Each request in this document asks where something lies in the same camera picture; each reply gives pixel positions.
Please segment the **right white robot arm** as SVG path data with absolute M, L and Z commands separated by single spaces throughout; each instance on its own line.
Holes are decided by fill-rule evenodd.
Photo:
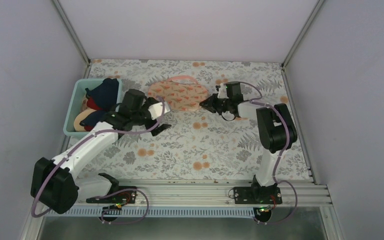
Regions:
M 259 171 L 251 183 L 251 198 L 258 204 L 264 203 L 271 195 L 276 195 L 280 181 L 276 173 L 283 153 L 290 149 L 298 139 L 298 133 L 286 104 L 271 105 L 263 103 L 261 96 L 246 100 L 242 93 L 241 81 L 231 81 L 217 86 L 217 93 L 200 102 L 200 107 L 223 116 L 233 115 L 234 119 L 247 118 L 257 123 L 257 132 L 261 145 L 274 160 L 262 160 Z

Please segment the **peach floral mesh laundry bag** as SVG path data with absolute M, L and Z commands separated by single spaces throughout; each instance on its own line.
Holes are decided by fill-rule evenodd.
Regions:
M 194 112 L 209 97 L 209 91 L 194 77 L 178 75 L 153 83 L 148 88 L 147 95 L 153 98 L 162 97 L 172 110 Z

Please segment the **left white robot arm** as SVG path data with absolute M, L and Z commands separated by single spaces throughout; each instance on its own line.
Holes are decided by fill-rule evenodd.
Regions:
M 125 135 L 141 135 L 169 128 L 164 115 L 171 111 L 163 97 L 147 97 L 129 89 L 122 102 L 106 112 L 92 130 L 75 145 L 53 157 L 40 158 L 34 165 L 30 214 L 39 218 L 53 210 L 67 212 L 78 201 L 90 198 L 111 203 L 119 197 L 119 182 L 106 173 L 78 179 L 81 171 L 105 148 Z

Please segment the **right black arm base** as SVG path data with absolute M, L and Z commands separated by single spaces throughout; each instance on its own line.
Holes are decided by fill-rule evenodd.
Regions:
M 234 200 L 236 205 L 258 205 L 253 208 L 254 218 L 257 222 L 268 222 L 278 205 L 283 203 L 280 188 L 276 184 L 271 186 L 237 186 L 231 188 L 227 196 Z

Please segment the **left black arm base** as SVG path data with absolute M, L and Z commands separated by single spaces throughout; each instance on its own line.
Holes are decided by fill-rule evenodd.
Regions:
M 121 212 L 124 206 L 128 204 L 134 204 L 136 201 L 137 187 L 136 186 L 118 186 L 115 190 L 110 190 L 109 194 L 121 191 L 115 195 L 106 198 L 87 198 L 85 202 L 87 204 L 107 204 L 101 210 L 103 213 L 106 210 L 110 210 L 104 215 L 115 216 L 118 212 Z

